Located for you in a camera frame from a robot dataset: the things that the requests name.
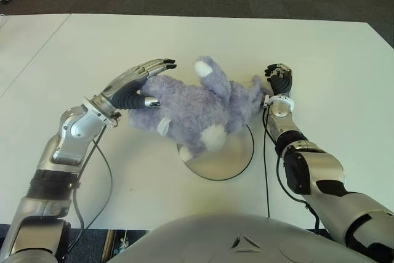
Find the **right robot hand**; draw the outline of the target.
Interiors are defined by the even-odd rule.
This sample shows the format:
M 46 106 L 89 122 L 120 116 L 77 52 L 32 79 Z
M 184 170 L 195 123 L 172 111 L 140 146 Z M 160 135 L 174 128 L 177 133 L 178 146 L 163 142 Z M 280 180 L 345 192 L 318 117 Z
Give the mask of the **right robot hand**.
M 290 96 L 292 70 L 283 63 L 271 64 L 265 69 L 265 77 L 274 95 Z

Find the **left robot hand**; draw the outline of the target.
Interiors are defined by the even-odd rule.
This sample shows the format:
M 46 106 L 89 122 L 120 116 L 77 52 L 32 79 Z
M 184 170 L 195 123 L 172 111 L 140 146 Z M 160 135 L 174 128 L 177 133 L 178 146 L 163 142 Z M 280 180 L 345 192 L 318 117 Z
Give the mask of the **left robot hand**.
M 99 95 L 92 98 L 92 103 L 105 112 L 159 107 L 158 99 L 142 95 L 139 91 L 148 78 L 176 67 L 173 59 L 154 59 L 134 66 L 112 80 Z

